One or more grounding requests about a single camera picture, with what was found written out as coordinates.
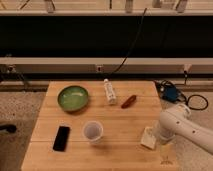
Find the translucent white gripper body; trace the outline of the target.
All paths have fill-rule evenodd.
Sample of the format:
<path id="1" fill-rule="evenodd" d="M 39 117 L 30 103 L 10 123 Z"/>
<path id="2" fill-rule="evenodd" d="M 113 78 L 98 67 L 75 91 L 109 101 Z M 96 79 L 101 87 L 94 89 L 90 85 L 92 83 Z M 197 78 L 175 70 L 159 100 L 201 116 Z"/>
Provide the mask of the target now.
<path id="1" fill-rule="evenodd" d="M 161 163 L 172 164 L 169 156 L 169 143 L 175 137 L 175 134 L 164 128 L 159 122 L 154 125 L 153 134 L 159 144 Z"/>

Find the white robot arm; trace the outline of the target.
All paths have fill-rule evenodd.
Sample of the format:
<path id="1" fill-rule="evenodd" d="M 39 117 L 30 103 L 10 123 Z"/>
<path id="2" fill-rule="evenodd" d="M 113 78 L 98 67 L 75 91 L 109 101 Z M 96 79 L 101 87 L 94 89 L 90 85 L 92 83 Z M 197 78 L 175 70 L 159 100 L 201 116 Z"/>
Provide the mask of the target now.
<path id="1" fill-rule="evenodd" d="M 162 110 L 154 126 L 156 139 L 167 144 L 179 136 L 213 156 L 213 129 L 191 121 L 190 115 L 191 109 L 185 104 L 177 104 Z"/>

